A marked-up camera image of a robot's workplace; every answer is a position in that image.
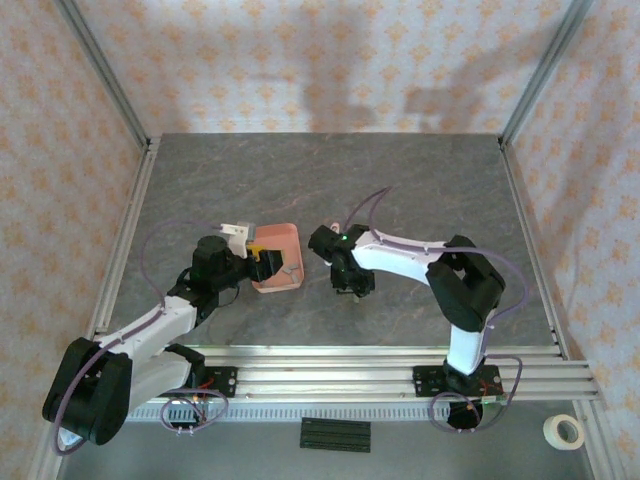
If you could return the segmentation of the white tape roll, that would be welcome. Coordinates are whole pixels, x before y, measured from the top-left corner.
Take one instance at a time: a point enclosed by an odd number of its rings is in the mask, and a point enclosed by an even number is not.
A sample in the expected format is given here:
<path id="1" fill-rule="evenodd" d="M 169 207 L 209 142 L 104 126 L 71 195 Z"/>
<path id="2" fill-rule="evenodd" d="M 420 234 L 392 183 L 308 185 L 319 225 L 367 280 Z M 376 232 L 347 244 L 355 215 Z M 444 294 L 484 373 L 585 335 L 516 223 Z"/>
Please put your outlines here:
<path id="1" fill-rule="evenodd" d="M 543 423 L 546 442 L 559 451 L 575 451 L 585 442 L 585 434 L 578 420 L 567 414 L 547 418 Z"/>

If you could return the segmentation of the black ribbed plate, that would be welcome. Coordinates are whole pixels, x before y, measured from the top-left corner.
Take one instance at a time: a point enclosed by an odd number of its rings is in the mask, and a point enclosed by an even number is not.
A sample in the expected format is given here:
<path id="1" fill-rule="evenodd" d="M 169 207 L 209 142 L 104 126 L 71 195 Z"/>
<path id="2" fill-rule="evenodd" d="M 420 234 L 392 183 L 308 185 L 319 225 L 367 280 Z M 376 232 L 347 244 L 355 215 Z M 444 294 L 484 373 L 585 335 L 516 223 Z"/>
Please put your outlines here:
<path id="1" fill-rule="evenodd" d="M 370 453 L 371 423 L 304 417 L 299 446 L 303 449 Z"/>

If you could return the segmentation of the aluminium side rail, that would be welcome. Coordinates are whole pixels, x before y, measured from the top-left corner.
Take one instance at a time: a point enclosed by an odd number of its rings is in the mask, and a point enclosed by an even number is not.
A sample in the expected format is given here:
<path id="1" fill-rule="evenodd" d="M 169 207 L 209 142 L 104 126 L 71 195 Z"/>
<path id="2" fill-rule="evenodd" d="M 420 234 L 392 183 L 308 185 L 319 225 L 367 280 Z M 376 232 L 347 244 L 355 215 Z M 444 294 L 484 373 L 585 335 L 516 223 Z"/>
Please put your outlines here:
<path id="1" fill-rule="evenodd" d="M 160 137 L 152 137 L 141 155 L 87 327 L 86 337 L 90 340 L 108 330 L 160 143 Z"/>
<path id="2" fill-rule="evenodd" d="M 563 324 L 556 306 L 553 294 L 553 285 L 550 277 L 545 271 L 544 259 L 541 251 L 542 244 L 540 243 L 540 231 L 533 213 L 533 207 L 529 202 L 525 183 L 522 178 L 515 153 L 506 143 L 499 143 L 499 147 L 516 209 L 518 211 L 529 258 L 536 279 L 537 291 L 545 310 L 545 316 L 549 325 L 551 337 L 554 340 L 562 359 L 574 360 L 575 355 L 571 351 L 570 338 L 566 333 L 565 325 Z"/>

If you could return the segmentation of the narrow aluminium crossbar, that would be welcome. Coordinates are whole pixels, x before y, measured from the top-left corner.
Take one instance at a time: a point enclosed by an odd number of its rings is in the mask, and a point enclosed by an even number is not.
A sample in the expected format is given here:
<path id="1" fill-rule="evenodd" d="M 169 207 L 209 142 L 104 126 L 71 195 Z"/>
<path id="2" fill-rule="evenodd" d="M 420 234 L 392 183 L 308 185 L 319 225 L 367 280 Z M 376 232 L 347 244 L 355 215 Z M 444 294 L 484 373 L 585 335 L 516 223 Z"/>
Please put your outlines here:
<path id="1" fill-rule="evenodd" d="M 189 348 L 202 355 L 213 357 L 256 358 L 259 362 L 268 360 L 300 360 L 312 358 L 329 360 L 355 360 L 364 357 L 416 357 L 435 359 L 444 358 L 448 349 L 444 347 L 424 346 L 260 346 L 260 345 L 189 345 Z M 488 355 L 514 355 L 522 360 L 563 361 L 557 346 L 499 346 L 487 351 Z"/>

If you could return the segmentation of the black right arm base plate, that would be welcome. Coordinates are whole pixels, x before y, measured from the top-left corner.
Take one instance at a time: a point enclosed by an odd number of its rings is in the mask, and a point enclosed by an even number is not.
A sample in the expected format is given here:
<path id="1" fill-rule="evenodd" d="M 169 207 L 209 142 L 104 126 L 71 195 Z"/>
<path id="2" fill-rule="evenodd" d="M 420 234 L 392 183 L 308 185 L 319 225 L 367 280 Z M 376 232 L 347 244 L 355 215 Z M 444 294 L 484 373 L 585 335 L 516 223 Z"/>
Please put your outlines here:
<path id="1" fill-rule="evenodd" d="M 501 374 L 497 366 L 480 365 L 464 375 L 446 364 L 414 366 L 412 380 L 418 397 L 435 397 L 440 393 L 459 393 L 467 397 L 503 395 Z"/>

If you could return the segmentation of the pink plastic tray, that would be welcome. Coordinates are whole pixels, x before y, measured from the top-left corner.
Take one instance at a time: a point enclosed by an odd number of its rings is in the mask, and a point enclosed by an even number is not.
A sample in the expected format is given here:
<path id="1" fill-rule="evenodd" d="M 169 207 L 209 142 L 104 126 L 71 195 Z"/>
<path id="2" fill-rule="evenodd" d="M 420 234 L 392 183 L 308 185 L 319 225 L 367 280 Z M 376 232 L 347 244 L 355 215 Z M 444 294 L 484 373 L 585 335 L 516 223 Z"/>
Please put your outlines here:
<path id="1" fill-rule="evenodd" d="M 278 273 L 269 280 L 257 283 L 253 282 L 253 287 L 262 294 L 276 293 L 299 288 L 304 280 L 304 265 L 300 246 L 300 239 L 297 227 L 293 223 L 281 223 L 256 228 L 256 239 L 253 244 L 266 247 L 267 249 L 280 250 L 283 258 L 283 266 Z M 285 273 L 283 267 L 298 264 L 298 270 L 291 270 Z M 291 275 L 297 274 L 299 282 L 294 282 Z"/>

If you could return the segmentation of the aluminium frame post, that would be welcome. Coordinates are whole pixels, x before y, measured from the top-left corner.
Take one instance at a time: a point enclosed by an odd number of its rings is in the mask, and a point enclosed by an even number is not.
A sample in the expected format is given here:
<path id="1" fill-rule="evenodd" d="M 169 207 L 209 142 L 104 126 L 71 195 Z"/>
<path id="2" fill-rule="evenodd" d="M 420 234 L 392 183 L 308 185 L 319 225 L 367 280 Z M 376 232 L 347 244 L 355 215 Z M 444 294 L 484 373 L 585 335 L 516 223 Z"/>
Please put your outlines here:
<path id="1" fill-rule="evenodd" d="M 78 3 L 76 0 L 52 1 L 79 42 L 81 50 L 102 82 L 107 95 L 111 98 L 135 144 L 141 151 L 145 151 L 151 143 L 150 137 L 146 133 Z"/>
<path id="2" fill-rule="evenodd" d="M 571 0 L 559 25 L 552 29 L 553 35 L 540 61 L 529 78 L 524 92 L 518 100 L 502 133 L 498 136 L 498 144 L 501 151 L 505 151 L 514 143 L 525 120 L 551 77 L 551 74 L 559 65 L 564 52 L 569 47 L 579 27 L 585 20 L 593 2 L 594 0 Z"/>

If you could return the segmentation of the wide aluminium mounting rail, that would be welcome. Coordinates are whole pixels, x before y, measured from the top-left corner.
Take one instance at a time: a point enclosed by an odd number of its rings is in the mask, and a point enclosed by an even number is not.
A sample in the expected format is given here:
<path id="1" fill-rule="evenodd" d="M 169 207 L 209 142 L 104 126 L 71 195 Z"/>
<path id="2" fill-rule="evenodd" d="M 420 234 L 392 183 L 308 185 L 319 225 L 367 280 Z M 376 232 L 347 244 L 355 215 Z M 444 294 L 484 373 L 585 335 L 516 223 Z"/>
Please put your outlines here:
<path id="1" fill-rule="evenodd" d="M 438 366 L 433 359 L 419 364 L 416 357 L 320 360 L 268 360 L 235 357 L 229 365 L 220 358 L 211 366 L 239 369 L 234 399 L 247 402 L 374 402 L 420 398 L 415 394 L 414 366 Z M 594 375 L 584 361 L 491 358 L 497 366 L 504 394 L 470 397 L 485 401 L 592 400 L 599 397 Z"/>

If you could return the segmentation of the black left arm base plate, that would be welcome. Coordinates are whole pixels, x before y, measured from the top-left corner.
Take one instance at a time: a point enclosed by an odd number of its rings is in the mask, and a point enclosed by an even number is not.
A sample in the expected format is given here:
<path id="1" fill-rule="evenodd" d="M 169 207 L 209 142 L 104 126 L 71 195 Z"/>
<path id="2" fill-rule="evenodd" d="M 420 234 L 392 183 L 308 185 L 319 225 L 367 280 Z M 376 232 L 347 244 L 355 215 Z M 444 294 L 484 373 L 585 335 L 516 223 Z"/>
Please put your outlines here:
<path id="1" fill-rule="evenodd" d="M 217 391 L 227 398 L 234 398 L 239 369 L 234 366 L 206 366 L 197 383 L 200 389 Z"/>

